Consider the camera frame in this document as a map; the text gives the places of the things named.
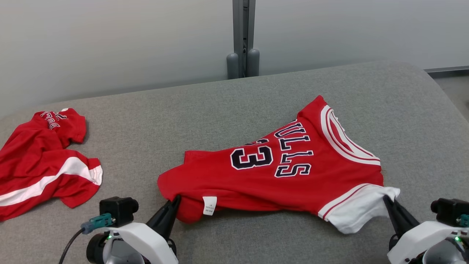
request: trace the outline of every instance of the gray fabric surface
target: gray fabric surface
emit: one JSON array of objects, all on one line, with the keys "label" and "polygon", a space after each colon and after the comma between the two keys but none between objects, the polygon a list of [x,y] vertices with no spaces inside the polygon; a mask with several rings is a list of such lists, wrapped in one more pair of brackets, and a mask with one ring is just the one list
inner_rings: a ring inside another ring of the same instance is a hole
[{"label": "gray fabric surface", "polygon": [[[46,202],[0,223],[1,263],[56,263],[82,222],[111,196],[138,200],[145,222],[164,199],[156,180],[187,149],[218,150],[254,141],[294,118],[318,94],[349,137],[381,158],[385,184],[418,220],[433,220],[437,198],[469,200],[469,124],[440,87],[409,64],[372,62],[61,102],[0,121],[0,143],[38,110],[75,108],[88,120],[84,144],[101,160],[98,193],[76,209]],[[385,263],[391,223],[375,218],[353,235],[307,213],[222,211],[172,238],[182,264]],[[87,263],[81,235],[65,263]]]}]

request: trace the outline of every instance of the white care label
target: white care label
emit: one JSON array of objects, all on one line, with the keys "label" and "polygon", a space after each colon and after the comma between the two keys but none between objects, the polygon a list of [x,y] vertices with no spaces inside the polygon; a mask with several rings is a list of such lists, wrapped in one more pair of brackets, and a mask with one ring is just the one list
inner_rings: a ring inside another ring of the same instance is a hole
[{"label": "white care label", "polygon": [[212,216],[215,211],[215,206],[217,206],[217,197],[216,196],[204,196],[205,207],[204,215]]}]

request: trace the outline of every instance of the clothing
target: clothing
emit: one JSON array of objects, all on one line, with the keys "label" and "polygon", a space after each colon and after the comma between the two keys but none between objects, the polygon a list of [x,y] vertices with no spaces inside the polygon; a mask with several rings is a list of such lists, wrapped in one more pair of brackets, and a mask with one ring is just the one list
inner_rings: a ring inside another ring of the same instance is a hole
[{"label": "clothing", "polygon": [[85,134],[85,117],[74,109],[38,112],[15,129],[0,150],[0,221],[52,197],[74,208],[98,191],[99,160],[64,149]]},{"label": "clothing", "polygon": [[352,142],[321,96],[296,119],[244,146],[186,151],[184,164],[158,179],[162,195],[182,196],[177,218],[199,220],[203,197],[217,197],[215,210],[308,211],[343,233],[387,216],[380,160]]}]

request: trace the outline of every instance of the gray floor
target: gray floor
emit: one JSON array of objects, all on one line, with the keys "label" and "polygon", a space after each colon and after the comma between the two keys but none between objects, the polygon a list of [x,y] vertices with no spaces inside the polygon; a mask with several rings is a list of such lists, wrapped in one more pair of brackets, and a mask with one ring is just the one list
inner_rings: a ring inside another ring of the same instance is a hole
[{"label": "gray floor", "polygon": [[469,72],[430,74],[469,121]]}]

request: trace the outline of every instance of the white wall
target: white wall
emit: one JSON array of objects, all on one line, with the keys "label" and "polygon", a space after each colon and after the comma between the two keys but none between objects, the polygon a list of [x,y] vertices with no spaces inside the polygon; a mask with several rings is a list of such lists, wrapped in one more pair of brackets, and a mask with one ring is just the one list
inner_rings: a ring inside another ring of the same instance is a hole
[{"label": "white wall", "polygon": [[467,0],[256,0],[261,75],[391,59],[469,65]]},{"label": "white wall", "polygon": [[0,117],[40,103],[226,79],[231,1],[1,0]]}]

